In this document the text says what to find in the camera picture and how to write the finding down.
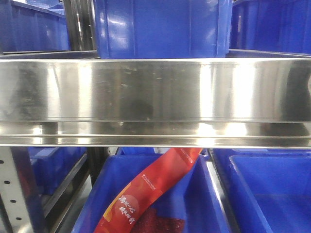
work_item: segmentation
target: red snack package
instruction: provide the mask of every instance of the red snack package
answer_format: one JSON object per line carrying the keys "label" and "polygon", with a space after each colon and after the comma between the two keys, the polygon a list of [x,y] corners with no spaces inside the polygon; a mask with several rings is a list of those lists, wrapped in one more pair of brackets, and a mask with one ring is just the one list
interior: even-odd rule
{"label": "red snack package", "polygon": [[94,233],[130,233],[163,193],[193,167],[201,148],[171,148],[138,174],[112,201]]}

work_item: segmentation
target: blue plastic crate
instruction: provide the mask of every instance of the blue plastic crate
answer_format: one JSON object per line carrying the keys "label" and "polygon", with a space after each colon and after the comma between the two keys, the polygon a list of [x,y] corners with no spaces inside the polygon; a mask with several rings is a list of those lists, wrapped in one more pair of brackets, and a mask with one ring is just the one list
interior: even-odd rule
{"label": "blue plastic crate", "polygon": [[37,159],[30,159],[34,175],[35,175],[35,181],[38,187],[38,191],[40,194],[44,193],[44,186],[43,186],[43,181],[42,181],[42,175],[41,175],[41,170],[40,170],[40,164]]}
{"label": "blue plastic crate", "polygon": [[1,0],[0,21],[0,46],[3,51],[69,50],[64,15],[20,2]]}
{"label": "blue plastic crate", "polygon": [[241,233],[309,233],[311,158],[230,157]]}
{"label": "blue plastic crate", "polygon": [[153,147],[119,147],[117,154],[155,154],[155,149]]}
{"label": "blue plastic crate", "polygon": [[26,0],[26,3],[43,9],[49,9],[60,4],[59,0]]}
{"label": "blue plastic crate", "polygon": [[231,167],[229,158],[239,156],[273,156],[273,157],[308,157],[311,150],[285,150],[285,149],[214,149],[214,160],[218,173],[227,190],[231,186]]}
{"label": "blue plastic crate", "polygon": [[37,160],[33,169],[37,186],[43,188],[42,194],[53,194],[85,151],[77,147],[29,147],[30,159]]}
{"label": "blue plastic crate", "polygon": [[224,57],[230,0],[95,0],[101,58]]}
{"label": "blue plastic crate", "polygon": [[311,1],[237,0],[231,48],[311,53]]}
{"label": "blue plastic crate", "polygon": [[[114,197],[158,155],[109,157],[76,221],[72,233],[92,233]],[[153,205],[157,214],[186,220],[183,233],[228,233],[209,177],[207,157],[200,156],[194,168]]]}

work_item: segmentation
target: stainless steel shelf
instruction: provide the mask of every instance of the stainless steel shelf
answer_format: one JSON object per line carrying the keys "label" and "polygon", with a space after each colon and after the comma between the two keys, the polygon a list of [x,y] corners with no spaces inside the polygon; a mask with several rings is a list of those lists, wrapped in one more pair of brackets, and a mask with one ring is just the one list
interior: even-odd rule
{"label": "stainless steel shelf", "polygon": [[311,58],[239,53],[0,60],[0,145],[310,147]]}

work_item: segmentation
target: storage rack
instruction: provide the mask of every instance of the storage rack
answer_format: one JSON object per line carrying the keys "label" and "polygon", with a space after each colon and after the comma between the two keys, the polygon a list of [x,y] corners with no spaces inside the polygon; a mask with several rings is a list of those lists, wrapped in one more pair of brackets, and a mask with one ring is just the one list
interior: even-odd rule
{"label": "storage rack", "polygon": [[[78,191],[89,173],[83,156],[42,208],[23,146],[311,146],[308,56],[231,50],[224,59],[96,58],[95,51],[0,57],[0,231],[56,231],[77,196],[66,196],[69,184]],[[96,166],[100,153],[88,152],[96,178],[103,161]],[[212,164],[209,171],[230,216]],[[61,213],[53,212],[64,199]]]}

